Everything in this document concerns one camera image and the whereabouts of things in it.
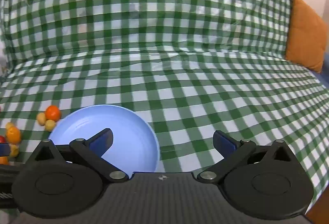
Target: logo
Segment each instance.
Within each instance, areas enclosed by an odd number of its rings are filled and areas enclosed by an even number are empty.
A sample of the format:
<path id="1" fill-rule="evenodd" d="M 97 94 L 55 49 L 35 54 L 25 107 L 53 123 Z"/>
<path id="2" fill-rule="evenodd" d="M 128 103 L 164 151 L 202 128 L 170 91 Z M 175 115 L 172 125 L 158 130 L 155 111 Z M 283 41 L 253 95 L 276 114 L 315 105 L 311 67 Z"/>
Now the logo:
<path id="1" fill-rule="evenodd" d="M 158 177 L 158 179 L 160 179 L 161 181 L 165 181 L 166 179 L 168 179 L 168 177 L 165 175 L 161 175 Z"/>
<path id="2" fill-rule="evenodd" d="M 12 198 L 12 197 L 13 196 L 10 193 L 4 193 L 4 192 L 0 193 L 0 199 L 9 199 L 9 198 Z"/>

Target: small fruit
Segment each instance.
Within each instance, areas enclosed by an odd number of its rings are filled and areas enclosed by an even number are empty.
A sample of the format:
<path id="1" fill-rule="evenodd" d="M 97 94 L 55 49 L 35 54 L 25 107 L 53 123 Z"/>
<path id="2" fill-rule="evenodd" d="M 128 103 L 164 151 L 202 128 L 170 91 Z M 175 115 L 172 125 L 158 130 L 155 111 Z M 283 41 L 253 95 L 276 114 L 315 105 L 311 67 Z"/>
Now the small fruit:
<path id="1" fill-rule="evenodd" d="M 46 109 L 45 114 L 46 114 L 47 120 L 53 120 L 55 122 L 59 121 L 59 119 L 61 117 L 61 112 L 58 109 L 58 107 L 55 105 L 50 105 Z"/>
<path id="2" fill-rule="evenodd" d="M 14 144 L 9 144 L 10 146 L 10 157 L 17 157 L 17 155 L 19 154 L 19 147 L 17 145 Z"/>
<path id="3" fill-rule="evenodd" d="M 21 134 L 16 126 L 12 126 L 7 130 L 7 142 L 11 144 L 17 144 L 21 142 Z"/>
<path id="4" fill-rule="evenodd" d="M 54 120 L 47 120 L 45 124 L 45 129 L 49 132 L 53 131 L 56 126 L 56 122 Z"/>
<path id="5" fill-rule="evenodd" d="M 6 129 L 8 130 L 9 128 L 11 128 L 12 126 L 15 126 L 12 122 L 8 122 L 6 124 Z"/>
<path id="6" fill-rule="evenodd" d="M 39 125 L 41 125 L 41 126 L 44 125 L 47 121 L 46 114 L 45 113 L 39 113 L 37 115 L 37 121 L 38 121 Z"/>
<path id="7" fill-rule="evenodd" d="M 7 156 L 1 156 L 0 157 L 0 164 L 2 165 L 8 165 L 8 157 Z"/>

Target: cushion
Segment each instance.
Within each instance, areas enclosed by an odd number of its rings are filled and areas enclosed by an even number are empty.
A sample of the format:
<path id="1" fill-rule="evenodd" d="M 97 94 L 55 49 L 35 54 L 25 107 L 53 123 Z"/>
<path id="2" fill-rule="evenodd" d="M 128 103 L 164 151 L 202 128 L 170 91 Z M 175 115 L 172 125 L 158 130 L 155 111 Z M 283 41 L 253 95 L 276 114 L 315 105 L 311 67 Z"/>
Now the cushion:
<path id="1" fill-rule="evenodd" d="M 327 24 L 303 0 L 293 0 L 286 60 L 318 73 L 327 44 Z"/>

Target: plastic plate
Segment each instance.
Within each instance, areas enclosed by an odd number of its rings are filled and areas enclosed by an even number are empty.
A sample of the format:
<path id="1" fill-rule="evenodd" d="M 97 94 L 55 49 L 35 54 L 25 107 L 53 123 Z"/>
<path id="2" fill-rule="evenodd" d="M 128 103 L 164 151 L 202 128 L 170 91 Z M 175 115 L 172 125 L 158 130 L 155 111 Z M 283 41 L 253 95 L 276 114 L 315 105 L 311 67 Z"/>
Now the plastic plate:
<path id="1" fill-rule="evenodd" d="M 50 134 L 56 145 L 69 144 L 76 138 L 89 139 L 110 128 L 113 145 L 102 158 L 124 171 L 154 172 L 160 159 L 157 137 L 142 118 L 133 111 L 115 105 L 93 105 L 79 109 L 58 122 Z"/>

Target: orange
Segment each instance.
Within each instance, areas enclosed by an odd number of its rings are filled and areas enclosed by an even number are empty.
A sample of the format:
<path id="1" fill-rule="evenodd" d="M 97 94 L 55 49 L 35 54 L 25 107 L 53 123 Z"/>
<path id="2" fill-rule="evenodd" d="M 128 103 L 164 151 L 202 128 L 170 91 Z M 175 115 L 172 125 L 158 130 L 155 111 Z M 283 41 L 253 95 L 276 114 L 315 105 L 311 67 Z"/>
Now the orange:
<path id="1" fill-rule="evenodd" d="M 57 122 L 61 117 L 61 112 L 55 105 L 50 105 L 44 112 L 47 120 L 53 120 Z"/>
<path id="2" fill-rule="evenodd" d="M 2 165 L 8 165 L 8 157 L 7 156 L 2 156 L 0 157 L 0 164 Z"/>
<path id="3" fill-rule="evenodd" d="M 6 137 L 8 143 L 17 144 L 21 142 L 20 131 L 16 126 L 8 128 Z"/>

